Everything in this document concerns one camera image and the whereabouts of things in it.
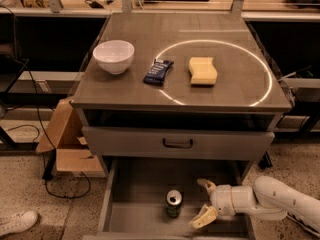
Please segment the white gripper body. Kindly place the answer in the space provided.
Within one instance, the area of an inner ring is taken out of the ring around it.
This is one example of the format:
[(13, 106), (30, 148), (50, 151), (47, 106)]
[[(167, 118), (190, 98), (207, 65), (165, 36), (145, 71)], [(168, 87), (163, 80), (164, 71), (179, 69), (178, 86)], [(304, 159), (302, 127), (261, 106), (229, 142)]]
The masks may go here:
[(250, 186), (218, 185), (211, 192), (210, 201), (221, 216), (253, 215), (257, 211), (257, 200)]

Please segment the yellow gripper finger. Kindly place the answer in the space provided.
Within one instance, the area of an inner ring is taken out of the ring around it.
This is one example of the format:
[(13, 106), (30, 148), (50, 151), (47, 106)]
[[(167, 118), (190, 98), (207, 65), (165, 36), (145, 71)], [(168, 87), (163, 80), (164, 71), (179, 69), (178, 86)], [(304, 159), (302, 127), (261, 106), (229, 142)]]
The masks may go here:
[(206, 190), (206, 192), (208, 193), (208, 195), (211, 195), (213, 193), (213, 191), (216, 189), (216, 185), (208, 179), (199, 178), (197, 180), (197, 184), (199, 186), (203, 187)]
[(189, 225), (194, 229), (200, 229), (215, 221), (217, 216), (218, 211), (215, 207), (204, 204), (199, 213), (189, 222)]

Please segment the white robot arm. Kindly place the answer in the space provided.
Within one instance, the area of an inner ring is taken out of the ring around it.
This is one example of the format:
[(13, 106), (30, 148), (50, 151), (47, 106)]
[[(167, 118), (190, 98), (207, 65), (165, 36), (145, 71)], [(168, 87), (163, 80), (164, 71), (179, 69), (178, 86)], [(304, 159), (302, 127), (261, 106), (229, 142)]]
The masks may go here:
[(304, 230), (320, 236), (320, 201), (270, 177), (257, 177), (252, 186), (215, 185), (200, 178), (210, 199), (190, 224), (194, 229), (209, 225), (218, 216), (248, 214), (262, 220), (282, 220), (288, 216)]

